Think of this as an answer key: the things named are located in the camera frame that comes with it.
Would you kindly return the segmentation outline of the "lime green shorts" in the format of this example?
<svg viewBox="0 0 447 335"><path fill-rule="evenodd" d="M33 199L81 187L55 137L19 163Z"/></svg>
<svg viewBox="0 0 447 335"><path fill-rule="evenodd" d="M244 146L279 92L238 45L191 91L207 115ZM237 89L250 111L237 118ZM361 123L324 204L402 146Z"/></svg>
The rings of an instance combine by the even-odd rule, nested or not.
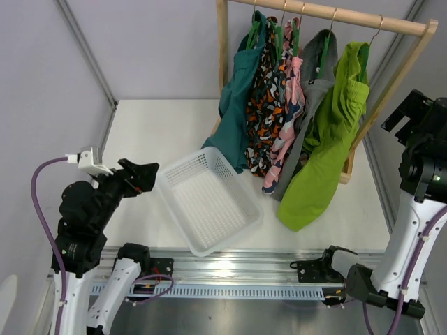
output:
<svg viewBox="0 0 447 335"><path fill-rule="evenodd" d="M325 95L316 118L304 138L310 152L304 167L292 178L280 202L277 218L297 232L316 220L329 206L337 190L345 160L366 113L367 73L358 81L366 42L350 42L335 66L335 85Z"/></svg>

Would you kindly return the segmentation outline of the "green hanger of grey shorts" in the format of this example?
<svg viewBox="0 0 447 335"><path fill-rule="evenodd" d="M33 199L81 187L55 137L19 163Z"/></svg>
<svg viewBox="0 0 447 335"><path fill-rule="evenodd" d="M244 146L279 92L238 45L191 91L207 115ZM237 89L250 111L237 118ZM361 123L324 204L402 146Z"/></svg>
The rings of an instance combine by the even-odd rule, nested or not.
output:
<svg viewBox="0 0 447 335"><path fill-rule="evenodd" d="M334 9L334 11L333 11L332 19L331 19L331 23L330 23L330 28L329 28L328 34L327 34L327 36L325 37L325 40L324 40L323 51L322 51L321 60L320 60L320 63L319 63L318 79L322 78L322 76L323 76L323 68L324 68L325 60L326 60L327 53L328 53L330 39L331 39L331 36L332 36L333 22L335 21L335 17L336 17L337 11L338 11L338 8Z"/></svg>

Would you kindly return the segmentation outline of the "grey shorts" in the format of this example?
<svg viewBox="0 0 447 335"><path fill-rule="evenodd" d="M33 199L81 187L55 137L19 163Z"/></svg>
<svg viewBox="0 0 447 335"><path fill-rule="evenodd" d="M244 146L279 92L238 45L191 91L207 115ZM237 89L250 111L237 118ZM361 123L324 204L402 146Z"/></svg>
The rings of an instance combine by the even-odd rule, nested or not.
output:
<svg viewBox="0 0 447 335"><path fill-rule="evenodd" d="M303 62L300 67L300 85L305 96L304 112L295 121L295 141L292 148L288 150L288 156L280 174L279 188L272 194L272 198L276 201L282 200L292 178L301 169L300 157L307 129L312 124L316 111L325 95L335 84L333 69L337 65L338 52L337 39L334 33L332 33L330 39L323 76L318 79L319 63L327 34L328 29L319 31L302 50L301 58Z"/></svg>

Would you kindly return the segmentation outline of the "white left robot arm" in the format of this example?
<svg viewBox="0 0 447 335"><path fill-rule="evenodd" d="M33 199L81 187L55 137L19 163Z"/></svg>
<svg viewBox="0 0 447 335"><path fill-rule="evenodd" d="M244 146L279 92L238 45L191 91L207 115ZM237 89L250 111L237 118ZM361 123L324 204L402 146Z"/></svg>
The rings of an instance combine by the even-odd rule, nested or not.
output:
<svg viewBox="0 0 447 335"><path fill-rule="evenodd" d="M158 163L138 165L123 158L120 169L67 186L59 207L56 251L53 253L54 288L51 334L109 334L121 303L136 279L151 270L149 249L126 243L117 254L112 276L93 306L89 293L107 238L104 229L119 203L152 191Z"/></svg>

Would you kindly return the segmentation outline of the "green hanger of lime shorts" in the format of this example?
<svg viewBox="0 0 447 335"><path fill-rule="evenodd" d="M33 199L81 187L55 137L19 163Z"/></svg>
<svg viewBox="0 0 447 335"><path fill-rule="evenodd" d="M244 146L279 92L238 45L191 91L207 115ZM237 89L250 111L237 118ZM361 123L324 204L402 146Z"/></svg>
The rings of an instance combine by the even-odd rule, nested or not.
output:
<svg viewBox="0 0 447 335"><path fill-rule="evenodd" d="M376 36L379 34L379 32L381 31L381 27L383 25L383 15L380 15L380 22L379 22L379 28L377 30L377 32L372 36L370 42L366 45L363 45L360 48L360 56L362 57L362 63L361 63L361 71L360 74L358 76L358 81L359 82L363 82L364 78L366 76L366 72L367 72L367 63L369 60L369 51L371 48L371 45L374 41L374 39L376 38Z"/></svg>

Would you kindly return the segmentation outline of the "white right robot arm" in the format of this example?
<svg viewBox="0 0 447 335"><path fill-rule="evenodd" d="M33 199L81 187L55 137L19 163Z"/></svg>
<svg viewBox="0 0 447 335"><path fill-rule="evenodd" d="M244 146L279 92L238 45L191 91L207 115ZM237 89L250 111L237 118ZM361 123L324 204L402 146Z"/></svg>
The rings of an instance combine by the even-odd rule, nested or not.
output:
<svg viewBox="0 0 447 335"><path fill-rule="evenodd" d="M398 168L400 204L380 263L370 269L357 253L330 246L318 271L330 282L341 276L346 293L365 304L421 319L425 308L418 300L420 278L446 224L446 99L432 100L414 89L382 129L390 132L403 117L408 121L395 134L404 145Z"/></svg>

